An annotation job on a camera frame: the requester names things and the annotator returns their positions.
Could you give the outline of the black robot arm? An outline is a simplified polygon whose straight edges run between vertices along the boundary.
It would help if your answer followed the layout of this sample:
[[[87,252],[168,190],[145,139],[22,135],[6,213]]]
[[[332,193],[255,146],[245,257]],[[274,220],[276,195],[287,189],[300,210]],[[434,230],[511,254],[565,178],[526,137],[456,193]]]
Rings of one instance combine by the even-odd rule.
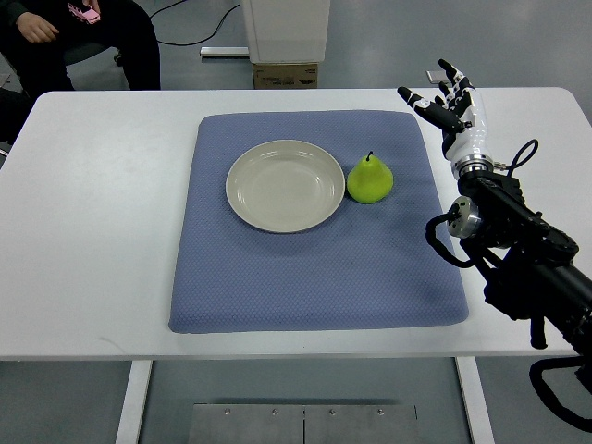
[[[460,195],[447,213],[429,220],[425,238],[434,251],[458,268],[475,267],[486,281],[485,301],[512,320],[530,323],[530,343],[547,347],[550,322],[575,354],[531,365],[531,384],[559,419],[588,432],[591,421],[563,406],[544,380],[549,370],[574,368],[585,389],[591,388],[591,280],[573,264],[575,241],[547,223],[524,203],[513,173],[536,153],[529,141],[505,166],[478,166],[461,174]]]

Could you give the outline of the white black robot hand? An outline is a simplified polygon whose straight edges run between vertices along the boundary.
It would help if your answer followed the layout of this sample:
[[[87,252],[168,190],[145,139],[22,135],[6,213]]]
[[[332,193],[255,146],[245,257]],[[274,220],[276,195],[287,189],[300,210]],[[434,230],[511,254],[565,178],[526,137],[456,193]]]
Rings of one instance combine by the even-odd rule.
[[[442,131],[442,153],[453,167],[480,164],[491,170],[493,160],[486,147],[487,119],[482,97],[458,68],[444,59],[438,64],[449,80],[438,85],[440,96],[427,99],[404,86],[397,93],[419,117]]]

